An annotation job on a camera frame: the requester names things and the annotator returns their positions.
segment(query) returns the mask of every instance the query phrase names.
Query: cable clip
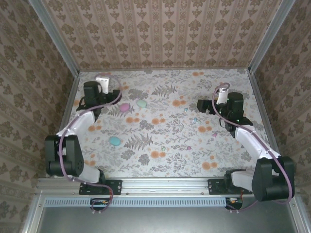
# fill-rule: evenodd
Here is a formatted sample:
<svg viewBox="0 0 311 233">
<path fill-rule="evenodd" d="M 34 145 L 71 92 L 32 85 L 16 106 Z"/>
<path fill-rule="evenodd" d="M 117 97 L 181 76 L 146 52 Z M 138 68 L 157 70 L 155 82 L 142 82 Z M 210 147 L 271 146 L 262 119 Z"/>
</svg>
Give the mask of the cable clip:
<svg viewBox="0 0 311 233">
<path fill-rule="evenodd" d="M 268 154 L 268 153 L 269 153 L 269 151 L 272 151 L 272 148 L 270 148 L 270 149 L 266 150 L 266 154 Z"/>
</svg>

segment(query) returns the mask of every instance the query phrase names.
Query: damask wallpaper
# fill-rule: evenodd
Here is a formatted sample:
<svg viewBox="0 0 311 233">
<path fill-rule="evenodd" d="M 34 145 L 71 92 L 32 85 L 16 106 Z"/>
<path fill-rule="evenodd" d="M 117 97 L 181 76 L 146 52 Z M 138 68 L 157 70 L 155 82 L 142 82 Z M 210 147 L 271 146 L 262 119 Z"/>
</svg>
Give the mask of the damask wallpaper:
<svg viewBox="0 0 311 233">
<path fill-rule="evenodd" d="M 97 72 L 80 73 L 72 107 L 76 115 L 83 83 Z M 230 92 L 243 93 L 245 115 L 267 140 L 246 69 L 112 71 L 122 83 L 122 99 L 102 109 L 80 141 L 85 163 L 107 177 L 209 177 L 234 168 L 255 168 L 256 158 L 219 124 L 219 118 L 200 113 L 198 99 L 211 99 L 220 82 Z M 110 91 L 118 88 L 112 80 Z M 145 108 L 138 100 L 147 102 Z M 127 112 L 121 104 L 130 104 Z M 116 136 L 119 146 L 109 143 Z"/>
<path fill-rule="evenodd" d="M 25 220 L 73 77 L 26 0 L 0 1 L 0 232 Z"/>
<path fill-rule="evenodd" d="M 297 191 L 311 214 L 310 0 L 296 0 L 255 76 L 280 152 L 294 159 Z"/>
<path fill-rule="evenodd" d="M 43 0 L 82 71 L 247 67 L 281 0 Z"/>
</svg>

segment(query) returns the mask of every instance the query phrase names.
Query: aluminum frame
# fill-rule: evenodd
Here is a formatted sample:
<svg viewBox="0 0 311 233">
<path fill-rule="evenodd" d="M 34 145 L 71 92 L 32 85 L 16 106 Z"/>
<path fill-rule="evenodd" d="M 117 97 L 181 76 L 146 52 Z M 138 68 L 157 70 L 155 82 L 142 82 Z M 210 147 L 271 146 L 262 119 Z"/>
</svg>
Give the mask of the aluminum frame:
<svg viewBox="0 0 311 233">
<path fill-rule="evenodd" d="M 60 124 L 59 130 L 62 130 L 69 122 L 72 106 L 73 106 L 74 99 L 76 97 L 76 93 L 77 93 L 77 90 L 79 87 L 79 82 L 80 82 L 79 77 L 73 79 L 70 94 L 69 94 L 69 97 L 67 100 L 66 108 L 64 111 L 64 115 L 63 115 L 62 122 Z"/>
<path fill-rule="evenodd" d="M 278 152 L 277 144 L 272 132 L 272 128 L 265 111 L 263 101 L 259 92 L 255 75 L 248 72 L 249 80 L 252 85 L 254 95 L 259 107 L 259 112 L 266 129 L 267 137 L 271 147 Z M 75 96 L 77 91 L 78 81 L 75 87 L 71 89 L 70 96 Z M 71 106 L 70 101 L 66 106 L 66 111 L 70 116 Z M 209 195 L 207 180 L 219 179 L 218 177 L 204 178 L 118 178 L 123 180 L 121 196 L 126 198 L 140 197 L 238 197 L 239 195 Z M 43 178 L 39 179 L 35 197 L 29 210 L 23 233 L 36 233 L 43 212 L 44 201 L 46 197 L 80 197 L 80 184 L 76 182 L 69 183 L 65 178 Z M 107 198 L 108 196 L 85 196 Z M 299 233 L 311 233 L 311 225 L 305 210 L 304 204 L 300 197 L 295 196 L 289 203 L 296 228 Z"/>
<path fill-rule="evenodd" d="M 272 41 L 274 40 L 278 30 L 282 26 L 286 16 L 288 15 L 294 3 L 295 0 L 283 0 L 281 2 L 278 10 L 276 11 L 276 14 L 274 15 L 265 35 L 263 36 L 255 52 L 254 57 L 252 58 L 251 63 L 249 64 L 251 72 L 255 73 L 256 69 L 258 68 L 263 57 L 268 51 Z"/>
</svg>

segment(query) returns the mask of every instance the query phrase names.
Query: light blue egg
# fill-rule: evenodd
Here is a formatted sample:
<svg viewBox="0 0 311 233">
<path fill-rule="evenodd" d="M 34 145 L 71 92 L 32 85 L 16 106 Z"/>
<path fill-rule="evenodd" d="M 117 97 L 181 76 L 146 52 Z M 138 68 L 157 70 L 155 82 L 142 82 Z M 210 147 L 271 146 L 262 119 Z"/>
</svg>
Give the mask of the light blue egg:
<svg viewBox="0 0 311 233">
<path fill-rule="evenodd" d="M 118 137 L 110 137 L 109 142 L 116 147 L 121 144 L 121 140 Z"/>
</svg>

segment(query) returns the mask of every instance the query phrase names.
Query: gray metal panel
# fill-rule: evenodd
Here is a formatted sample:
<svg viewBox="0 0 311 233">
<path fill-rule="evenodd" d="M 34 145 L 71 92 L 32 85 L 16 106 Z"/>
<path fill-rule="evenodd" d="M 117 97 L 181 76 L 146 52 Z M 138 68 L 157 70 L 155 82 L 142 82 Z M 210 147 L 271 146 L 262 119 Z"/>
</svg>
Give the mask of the gray metal panel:
<svg viewBox="0 0 311 233">
<path fill-rule="evenodd" d="M 56 45 L 58 51 L 62 55 L 64 61 L 66 62 L 69 70 L 73 74 L 75 78 L 78 77 L 78 66 L 74 61 L 73 57 L 71 56 L 70 51 L 68 50 L 65 42 L 63 41 L 62 37 L 60 36 L 59 31 L 55 27 L 48 11 L 45 9 L 41 0 L 29 0 L 30 4 L 33 6 L 35 12 L 39 16 L 43 26 L 49 33 L 51 39 L 53 40 L 54 44 Z"/>
<path fill-rule="evenodd" d="M 295 197 L 290 203 L 291 211 L 299 233 L 310 233 L 311 224 L 305 204 L 301 197 Z"/>
<path fill-rule="evenodd" d="M 283 24 L 287 14 L 289 13 L 290 9 L 292 8 L 295 0 L 283 0 L 274 15 L 268 30 L 266 31 L 263 39 L 258 46 L 255 55 L 249 64 L 249 69 L 251 72 L 255 73 L 256 69 L 258 68 L 259 64 L 261 63 L 264 55 L 266 54 L 268 48 L 270 47 L 272 41 L 274 40 L 278 30 L 280 29 L 281 25 Z"/>
<path fill-rule="evenodd" d="M 92 214 L 90 208 L 45 208 L 38 233 L 294 233 L 288 205 L 261 202 L 230 213 L 223 207 L 109 208 Z"/>
</svg>

